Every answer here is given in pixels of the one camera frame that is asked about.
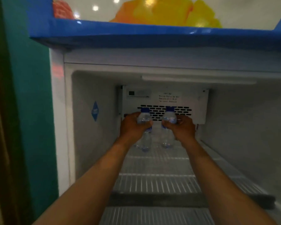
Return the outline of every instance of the water bottle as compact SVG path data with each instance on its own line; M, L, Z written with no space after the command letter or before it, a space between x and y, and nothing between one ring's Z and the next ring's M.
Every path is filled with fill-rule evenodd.
M138 124L145 123L147 121L151 121L152 117L150 115L150 108L143 107L141 108L141 114L138 116ZM146 131L143 133L142 138L136 142L136 147L140 148L143 152L148 152L151 148L152 144L152 127L146 129Z
M176 124L177 117L174 113L175 107L174 106L167 106L165 110L165 114L162 117L162 120L169 121L172 124ZM161 125L161 145L164 148L172 148L175 143L175 136L172 130L164 127Z

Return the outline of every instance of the teal wall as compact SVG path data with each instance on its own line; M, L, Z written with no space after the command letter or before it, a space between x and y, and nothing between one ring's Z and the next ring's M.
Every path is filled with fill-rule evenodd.
M1 0L35 219L58 197L49 49L30 40L26 0Z

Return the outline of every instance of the vent slot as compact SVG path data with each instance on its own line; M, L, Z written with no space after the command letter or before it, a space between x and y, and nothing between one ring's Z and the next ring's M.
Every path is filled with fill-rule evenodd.
M162 116L165 114L165 106L158 106L158 105L140 105L138 107L139 111L143 107L150 108L150 114L153 118L153 121L161 121ZM175 114L176 115L187 115L191 116L191 109L188 106L178 106L175 107Z

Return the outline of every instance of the open refrigerator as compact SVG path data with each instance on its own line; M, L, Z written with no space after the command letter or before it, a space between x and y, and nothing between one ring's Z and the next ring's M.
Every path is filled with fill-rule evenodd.
M281 224L281 53L51 50L51 66L60 194L109 149L125 114L150 108L152 148L129 150L101 225L214 224L186 151L160 145L165 106L193 119L212 159Z

